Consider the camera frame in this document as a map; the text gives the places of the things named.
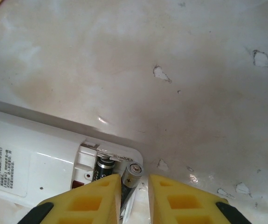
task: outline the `chipped paint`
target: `chipped paint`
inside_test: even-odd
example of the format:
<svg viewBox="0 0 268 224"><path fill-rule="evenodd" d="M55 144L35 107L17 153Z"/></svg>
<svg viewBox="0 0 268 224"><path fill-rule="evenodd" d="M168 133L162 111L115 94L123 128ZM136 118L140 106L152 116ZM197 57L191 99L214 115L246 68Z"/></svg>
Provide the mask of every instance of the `chipped paint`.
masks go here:
<svg viewBox="0 0 268 224"><path fill-rule="evenodd" d="M259 67L266 67L268 68L268 55L264 52L259 50L253 51L253 64Z"/></svg>
<svg viewBox="0 0 268 224"><path fill-rule="evenodd" d="M163 79L169 83L172 83L172 80L163 72L162 68L156 65L153 69L153 75L156 78Z"/></svg>
<svg viewBox="0 0 268 224"><path fill-rule="evenodd" d="M158 168L160 170L165 171L165 172L169 171L169 167L168 167L167 163L165 163L165 161L162 159L160 159L160 161L158 162Z"/></svg>
<svg viewBox="0 0 268 224"><path fill-rule="evenodd" d="M235 199L235 197L234 197L233 195L227 193L227 192L224 191L222 188L219 188L219 189L217 190L217 193L220 194L220 195L223 195L223 196L225 196L225 197L227 197L227 198L229 198L229 199Z"/></svg>
<svg viewBox="0 0 268 224"><path fill-rule="evenodd" d="M145 192L148 192L148 186L144 183L144 182L141 182L139 184L139 190L142 190L142 191L145 191Z"/></svg>
<svg viewBox="0 0 268 224"><path fill-rule="evenodd" d="M236 193L240 193L240 194L245 194L245 195L250 195L251 196L250 189L243 182L240 182L240 183L238 183L235 186L235 191L236 191Z"/></svg>

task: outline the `stained surface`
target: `stained surface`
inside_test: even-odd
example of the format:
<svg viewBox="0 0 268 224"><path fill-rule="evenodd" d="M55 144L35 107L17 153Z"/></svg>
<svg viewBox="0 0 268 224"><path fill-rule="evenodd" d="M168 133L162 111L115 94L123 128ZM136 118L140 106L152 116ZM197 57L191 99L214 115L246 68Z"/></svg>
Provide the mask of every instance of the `stained surface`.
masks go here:
<svg viewBox="0 0 268 224"><path fill-rule="evenodd" d="M267 0L7 0L0 101L84 124L268 223L268 68L254 50L268 55Z"/></svg>

